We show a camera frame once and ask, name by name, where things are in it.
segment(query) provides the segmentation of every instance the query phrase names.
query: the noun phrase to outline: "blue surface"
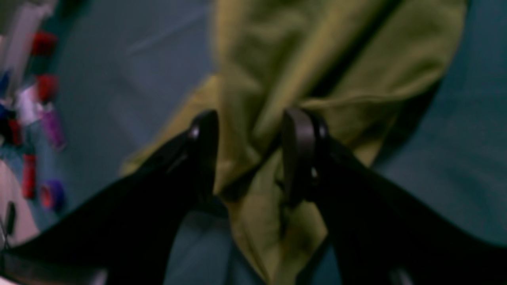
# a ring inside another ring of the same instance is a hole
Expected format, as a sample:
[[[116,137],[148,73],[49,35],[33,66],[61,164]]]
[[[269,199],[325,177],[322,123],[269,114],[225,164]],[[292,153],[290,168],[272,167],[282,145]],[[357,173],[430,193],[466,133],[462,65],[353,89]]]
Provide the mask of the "blue surface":
[[[68,37],[50,68],[62,84],[57,107],[69,148],[53,153],[37,124],[28,134],[42,157],[39,181],[55,177],[69,189],[65,213],[116,179],[125,155],[211,70],[208,3],[160,2],[92,1],[59,31]],[[500,244],[507,244],[505,15],[507,2],[472,1],[458,53],[417,132],[376,167],[461,228]],[[2,147],[0,157],[20,179],[19,154]],[[59,218],[37,203],[32,210],[42,228]],[[332,248],[323,250],[309,283],[339,284]],[[178,233],[166,277],[174,283],[262,284],[227,219],[203,213],[189,214]]]
[[[54,152],[39,123],[26,131],[38,156],[38,189],[57,179],[66,190],[60,212],[44,211],[38,199],[30,202],[41,230],[116,180],[123,160],[155,136],[182,97],[212,70],[210,2],[83,3],[71,17],[57,11],[44,24],[59,37],[45,72],[59,78],[55,105],[68,146]],[[41,66],[44,61],[34,62],[32,71]],[[8,152],[3,158],[19,171],[20,158],[11,158],[21,152]]]
[[[377,170],[442,216],[507,245],[507,2],[472,1],[417,131]]]

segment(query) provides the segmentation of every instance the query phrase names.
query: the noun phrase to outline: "red object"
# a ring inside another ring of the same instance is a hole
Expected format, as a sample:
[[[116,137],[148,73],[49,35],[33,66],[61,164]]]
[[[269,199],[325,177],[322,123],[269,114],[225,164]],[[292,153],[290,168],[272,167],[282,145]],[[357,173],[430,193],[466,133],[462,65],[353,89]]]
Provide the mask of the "red object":
[[[35,197],[35,155],[23,155],[23,182],[22,195],[25,199],[33,199]]]
[[[58,78],[54,75],[37,76],[38,99],[42,104],[52,101],[58,91]]]
[[[58,43],[58,37],[48,32],[38,32],[33,37],[32,55],[51,56]]]
[[[44,208],[51,208],[53,198],[51,197],[51,188],[48,185],[42,185],[41,187],[41,202]]]
[[[8,123],[12,132],[12,144],[15,146],[21,145],[21,128],[19,127],[18,120],[9,119]]]

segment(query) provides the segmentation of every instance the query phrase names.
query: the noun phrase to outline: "bottle cap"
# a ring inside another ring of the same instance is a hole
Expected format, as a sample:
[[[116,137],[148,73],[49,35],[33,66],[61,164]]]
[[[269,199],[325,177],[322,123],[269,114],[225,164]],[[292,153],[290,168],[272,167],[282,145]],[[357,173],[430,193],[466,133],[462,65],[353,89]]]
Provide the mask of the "bottle cap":
[[[31,54],[35,56],[51,56],[58,43],[58,37],[48,32],[38,32],[33,37]]]
[[[36,164],[35,155],[23,155],[23,180],[21,194],[25,199],[35,197]]]
[[[18,120],[15,118],[8,120],[9,127],[11,128],[12,133],[12,144],[15,146],[20,146],[22,144],[21,141],[21,127],[19,126]]]
[[[52,101],[56,97],[58,78],[54,75],[37,76],[38,99],[42,104]]]

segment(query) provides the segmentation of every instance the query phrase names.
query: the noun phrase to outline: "white object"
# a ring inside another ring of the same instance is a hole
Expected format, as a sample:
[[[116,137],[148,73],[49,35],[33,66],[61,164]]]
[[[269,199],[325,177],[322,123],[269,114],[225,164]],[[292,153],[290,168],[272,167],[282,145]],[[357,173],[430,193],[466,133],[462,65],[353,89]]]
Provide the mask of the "white object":
[[[16,109],[22,126],[28,126],[40,119],[37,107],[37,84],[25,88],[17,95]]]
[[[9,281],[7,279],[3,279],[0,277],[0,285],[20,285],[19,283],[14,283],[12,281]]]

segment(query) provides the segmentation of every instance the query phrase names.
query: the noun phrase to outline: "green fabric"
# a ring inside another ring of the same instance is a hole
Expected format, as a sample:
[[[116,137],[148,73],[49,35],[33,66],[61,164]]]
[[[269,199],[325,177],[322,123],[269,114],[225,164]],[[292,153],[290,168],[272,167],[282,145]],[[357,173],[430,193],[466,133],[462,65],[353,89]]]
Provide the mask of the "green fabric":
[[[218,0],[218,73],[123,172],[134,171],[201,110],[217,109],[215,193],[228,207],[233,238],[266,283],[292,284],[327,230],[315,205],[284,204],[281,151],[273,145],[283,110],[320,113],[331,135],[370,165],[403,102],[445,72],[466,4]]]

